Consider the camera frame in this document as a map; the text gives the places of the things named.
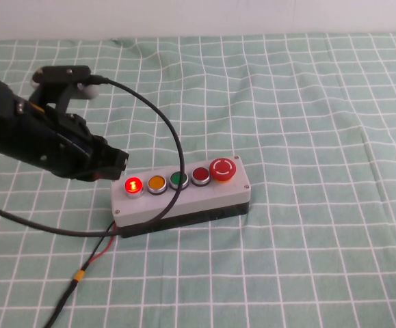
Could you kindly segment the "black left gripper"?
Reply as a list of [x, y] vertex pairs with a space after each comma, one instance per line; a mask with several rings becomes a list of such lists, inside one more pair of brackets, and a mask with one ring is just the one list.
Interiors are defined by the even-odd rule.
[[42, 109], [14, 99], [12, 158], [62, 178], [84, 182], [118, 180], [129, 154], [90, 132], [77, 114]]

